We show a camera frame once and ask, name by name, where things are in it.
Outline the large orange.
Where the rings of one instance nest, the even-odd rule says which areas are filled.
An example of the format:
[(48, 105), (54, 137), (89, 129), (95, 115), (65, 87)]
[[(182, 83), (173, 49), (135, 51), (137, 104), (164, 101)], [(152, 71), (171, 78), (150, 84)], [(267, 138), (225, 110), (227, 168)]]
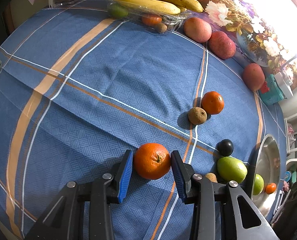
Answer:
[(133, 166), (137, 174), (142, 178), (156, 180), (169, 172), (171, 156), (161, 144), (143, 144), (134, 155)]

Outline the small tangerine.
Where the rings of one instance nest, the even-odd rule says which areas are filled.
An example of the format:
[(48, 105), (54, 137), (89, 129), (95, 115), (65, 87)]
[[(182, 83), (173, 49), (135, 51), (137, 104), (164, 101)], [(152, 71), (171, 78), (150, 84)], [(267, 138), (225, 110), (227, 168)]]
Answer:
[(202, 108), (210, 115), (221, 113), (224, 108), (223, 97), (216, 91), (205, 93), (202, 97)]
[(275, 183), (268, 183), (265, 188), (266, 194), (273, 194), (277, 189), (277, 185)]

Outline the brown kiwi near green apple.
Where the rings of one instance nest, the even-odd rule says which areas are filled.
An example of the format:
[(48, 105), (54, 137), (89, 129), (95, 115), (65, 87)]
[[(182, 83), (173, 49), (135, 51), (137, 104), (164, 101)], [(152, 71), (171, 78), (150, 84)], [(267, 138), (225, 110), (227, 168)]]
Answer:
[(212, 181), (213, 183), (217, 183), (217, 177), (214, 173), (207, 173), (205, 178), (208, 178), (208, 180)]

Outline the brown kiwi near tangerine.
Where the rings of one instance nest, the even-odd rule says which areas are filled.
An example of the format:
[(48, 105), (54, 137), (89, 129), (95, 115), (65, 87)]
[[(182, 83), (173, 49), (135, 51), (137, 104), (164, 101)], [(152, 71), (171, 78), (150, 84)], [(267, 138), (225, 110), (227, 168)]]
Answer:
[(187, 116), (195, 126), (204, 124), (208, 118), (206, 111), (200, 107), (193, 107), (188, 111)]

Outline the small tangerine on cloth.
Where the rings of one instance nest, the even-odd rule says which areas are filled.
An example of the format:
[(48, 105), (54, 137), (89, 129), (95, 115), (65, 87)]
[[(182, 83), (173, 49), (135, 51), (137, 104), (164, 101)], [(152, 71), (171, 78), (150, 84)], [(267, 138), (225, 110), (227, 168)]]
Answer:
[(216, 91), (205, 93), (202, 97), (202, 108), (210, 115), (221, 113), (224, 108), (223, 97)]

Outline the green apple in bowl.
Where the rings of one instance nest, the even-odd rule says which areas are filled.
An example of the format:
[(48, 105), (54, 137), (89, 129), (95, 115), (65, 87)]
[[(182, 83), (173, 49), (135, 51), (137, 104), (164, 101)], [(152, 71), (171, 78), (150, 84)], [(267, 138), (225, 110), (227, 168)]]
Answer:
[(256, 174), (255, 175), (255, 180), (254, 180), (254, 185), (253, 185), (253, 195), (258, 195), (263, 191), (264, 188), (264, 179), (262, 178), (261, 175)]

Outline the round stainless steel bowl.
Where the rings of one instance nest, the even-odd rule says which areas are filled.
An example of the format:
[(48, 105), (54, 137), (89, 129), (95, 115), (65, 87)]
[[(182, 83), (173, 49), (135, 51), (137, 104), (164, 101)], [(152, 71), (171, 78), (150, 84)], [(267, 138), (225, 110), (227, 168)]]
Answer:
[(259, 174), (264, 179), (263, 191), (258, 195), (253, 195), (253, 185), (251, 187), (251, 200), (259, 211), (267, 217), (275, 201), (277, 189), (273, 194), (266, 194), (265, 188), (268, 183), (275, 183), (277, 186), (280, 181), (280, 152), (277, 141), (271, 134), (264, 136), (259, 149), (256, 151), (255, 170), (253, 172), (253, 185), (255, 175)]

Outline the blue plaid tablecloth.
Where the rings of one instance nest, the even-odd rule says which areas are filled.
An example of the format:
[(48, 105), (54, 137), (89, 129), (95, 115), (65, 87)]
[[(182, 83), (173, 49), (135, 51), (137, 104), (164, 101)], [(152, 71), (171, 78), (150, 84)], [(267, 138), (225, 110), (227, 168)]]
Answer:
[[(266, 134), (286, 161), (279, 105), (244, 84), (243, 68), (179, 32), (110, 19), (106, 0), (42, 9), (0, 46), (0, 222), (24, 237), (68, 181), (92, 181), (148, 142), (178, 150), (201, 174), (216, 144), (249, 162)], [(223, 97), (204, 124), (187, 116), (205, 93)]]

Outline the teal plastic box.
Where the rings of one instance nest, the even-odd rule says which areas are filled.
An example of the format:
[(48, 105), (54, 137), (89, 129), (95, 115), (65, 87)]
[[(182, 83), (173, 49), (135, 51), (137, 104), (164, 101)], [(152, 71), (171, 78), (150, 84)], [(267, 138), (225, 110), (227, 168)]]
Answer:
[(285, 98), (273, 74), (269, 74), (259, 90), (261, 100), (265, 105), (273, 105)]

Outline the red speckled apple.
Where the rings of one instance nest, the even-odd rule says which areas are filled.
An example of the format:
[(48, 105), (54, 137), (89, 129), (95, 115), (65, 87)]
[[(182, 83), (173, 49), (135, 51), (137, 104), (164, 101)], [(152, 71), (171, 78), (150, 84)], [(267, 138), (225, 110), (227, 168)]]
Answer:
[(208, 40), (208, 47), (220, 59), (226, 60), (236, 53), (234, 41), (223, 31), (213, 32)]

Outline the pink pale apple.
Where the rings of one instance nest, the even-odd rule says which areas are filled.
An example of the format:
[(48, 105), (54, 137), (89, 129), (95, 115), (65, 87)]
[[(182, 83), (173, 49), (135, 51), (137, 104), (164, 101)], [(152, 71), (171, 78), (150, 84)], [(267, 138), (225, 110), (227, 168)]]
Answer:
[(212, 35), (211, 25), (198, 17), (188, 18), (183, 28), (185, 35), (198, 43), (208, 41)]

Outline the clear plastic fruit tray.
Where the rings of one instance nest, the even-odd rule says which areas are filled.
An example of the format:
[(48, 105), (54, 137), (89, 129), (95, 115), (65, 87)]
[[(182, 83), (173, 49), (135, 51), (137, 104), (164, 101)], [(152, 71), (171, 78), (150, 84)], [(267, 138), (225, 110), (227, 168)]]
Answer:
[(186, 8), (180, 8), (180, 14), (169, 15), (131, 3), (116, 0), (106, 0), (106, 2), (107, 12), (111, 18), (136, 23), (149, 32), (163, 35), (178, 30), (192, 14)]

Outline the tangerine in tray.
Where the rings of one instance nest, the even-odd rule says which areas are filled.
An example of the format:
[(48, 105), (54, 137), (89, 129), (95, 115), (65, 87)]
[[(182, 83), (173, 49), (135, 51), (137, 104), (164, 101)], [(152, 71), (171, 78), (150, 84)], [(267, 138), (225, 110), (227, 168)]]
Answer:
[(144, 14), (142, 16), (142, 22), (144, 23), (144, 25), (154, 27), (156, 24), (162, 22), (162, 18), (155, 14)]

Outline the green fruit in tray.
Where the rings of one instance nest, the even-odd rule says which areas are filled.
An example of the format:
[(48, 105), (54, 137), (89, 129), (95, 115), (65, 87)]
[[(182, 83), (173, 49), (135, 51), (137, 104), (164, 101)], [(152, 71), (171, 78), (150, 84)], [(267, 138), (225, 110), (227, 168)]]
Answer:
[(111, 4), (108, 7), (108, 13), (112, 18), (121, 19), (129, 15), (129, 11), (119, 4)]

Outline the flower painting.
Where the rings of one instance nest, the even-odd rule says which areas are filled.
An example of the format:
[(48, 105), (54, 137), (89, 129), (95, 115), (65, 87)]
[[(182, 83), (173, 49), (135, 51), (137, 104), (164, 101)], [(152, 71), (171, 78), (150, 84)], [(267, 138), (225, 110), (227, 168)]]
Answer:
[(297, 87), (297, 6), (292, 0), (198, 0), (212, 24), (236, 36), (240, 50)]

